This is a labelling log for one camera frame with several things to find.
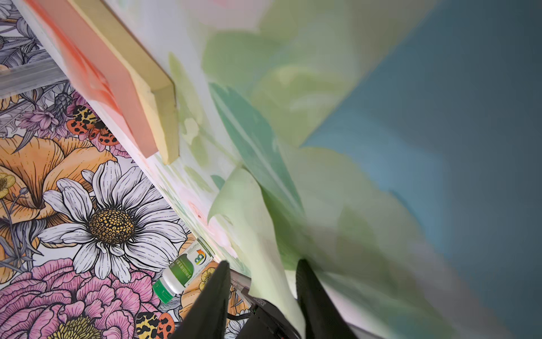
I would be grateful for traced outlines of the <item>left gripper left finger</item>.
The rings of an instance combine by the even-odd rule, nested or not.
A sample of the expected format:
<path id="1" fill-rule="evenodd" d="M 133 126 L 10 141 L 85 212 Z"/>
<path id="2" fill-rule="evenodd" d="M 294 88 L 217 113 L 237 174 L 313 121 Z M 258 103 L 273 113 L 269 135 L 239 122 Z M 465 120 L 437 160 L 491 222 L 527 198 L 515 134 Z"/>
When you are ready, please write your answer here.
<path id="1" fill-rule="evenodd" d="M 170 338 L 224 338 L 230 286 L 230 265 L 221 261 L 187 317 Z"/>

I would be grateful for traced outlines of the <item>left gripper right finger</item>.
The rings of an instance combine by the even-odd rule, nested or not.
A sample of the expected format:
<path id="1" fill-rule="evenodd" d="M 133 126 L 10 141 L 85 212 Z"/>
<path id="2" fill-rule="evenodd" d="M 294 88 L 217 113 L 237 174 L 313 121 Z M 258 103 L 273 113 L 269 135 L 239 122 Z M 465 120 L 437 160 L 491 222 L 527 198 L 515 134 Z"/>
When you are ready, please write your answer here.
<path id="1" fill-rule="evenodd" d="M 296 292 L 306 320 L 307 338 L 356 338 L 305 259 L 296 267 Z"/>

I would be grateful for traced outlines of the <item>pink and yellow memo pad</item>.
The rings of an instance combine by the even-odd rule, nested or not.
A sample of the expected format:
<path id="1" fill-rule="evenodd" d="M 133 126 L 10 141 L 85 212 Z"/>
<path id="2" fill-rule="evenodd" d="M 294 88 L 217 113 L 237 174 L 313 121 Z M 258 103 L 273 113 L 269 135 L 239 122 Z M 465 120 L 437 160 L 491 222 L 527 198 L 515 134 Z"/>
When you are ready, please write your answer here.
<path id="1" fill-rule="evenodd" d="M 104 105 L 144 158 L 179 157 L 174 84 L 105 1 L 24 1 L 79 93 Z"/>

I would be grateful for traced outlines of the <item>torn green memo page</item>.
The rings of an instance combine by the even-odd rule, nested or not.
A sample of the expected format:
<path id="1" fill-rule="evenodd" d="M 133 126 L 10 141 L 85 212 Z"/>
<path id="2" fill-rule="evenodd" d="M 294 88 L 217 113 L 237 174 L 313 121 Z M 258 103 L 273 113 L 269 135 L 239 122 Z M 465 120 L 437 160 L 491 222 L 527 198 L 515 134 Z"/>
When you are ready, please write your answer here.
<path id="1" fill-rule="evenodd" d="M 217 195 L 208 219 L 227 219 L 237 239 L 239 257 L 250 271 L 249 295 L 270 302 L 302 338 L 314 331 L 290 288 L 275 236 L 275 227 L 262 190 L 245 169 L 236 169 Z"/>

